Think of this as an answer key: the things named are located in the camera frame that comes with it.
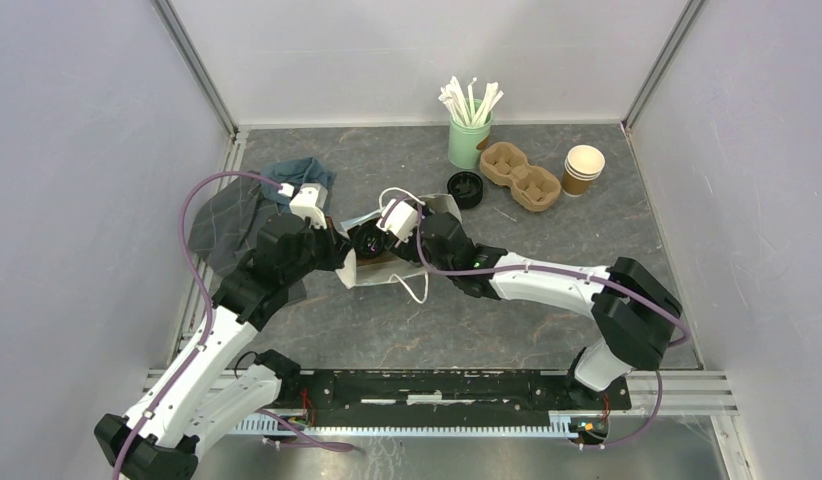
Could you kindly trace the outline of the light blue paper bag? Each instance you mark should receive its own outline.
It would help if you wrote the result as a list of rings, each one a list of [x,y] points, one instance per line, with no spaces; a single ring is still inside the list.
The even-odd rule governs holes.
[[[414,200],[423,207],[425,214],[450,213],[456,218],[461,217],[458,206],[449,194],[416,196],[405,189],[389,187],[380,194],[379,207],[376,210],[343,221],[339,227],[340,232],[352,243],[352,233],[355,228],[364,223],[376,223],[380,214],[380,206],[391,199]],[[346,258],[345,267],[337,271],[340,281],[348,289],[398,283],[405,288],[416,303],[425,303],[429,294],[430,277],[427,269],[419,260],[416,234],[415,227],[407,243],[390,246],[388,252],[369,261],[358,260],[352,246],[352,251]]]

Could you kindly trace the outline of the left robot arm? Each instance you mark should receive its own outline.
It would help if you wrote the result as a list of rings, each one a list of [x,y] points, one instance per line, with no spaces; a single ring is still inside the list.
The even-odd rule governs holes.
[[[135,405],[106,414],[94,435],[116,479],[189,479],[202,457],[259,408],[293,405],[300,379],[263,362],[210,396],[233,357],[289,301],[291,286],[309,273],[344,267],[352,252],[347,236],[330,222],[314,224],[294,214],[271,217],[257,244],[227,275],[206,312],[204,325]]]

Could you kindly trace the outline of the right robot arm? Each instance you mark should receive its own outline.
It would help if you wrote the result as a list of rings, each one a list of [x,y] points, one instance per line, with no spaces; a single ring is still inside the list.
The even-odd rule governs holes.
[[[633,370],[658,370],[667,349],[690,337],[679,302],[634,259],[595,267],[536,261],[473,242],[450,213],[383,213],[378,226],[413,242],[428,272],[468,296],[530,301],[593,320],[601,338],[577,355],[564,382],[578,408],[593,406]]]

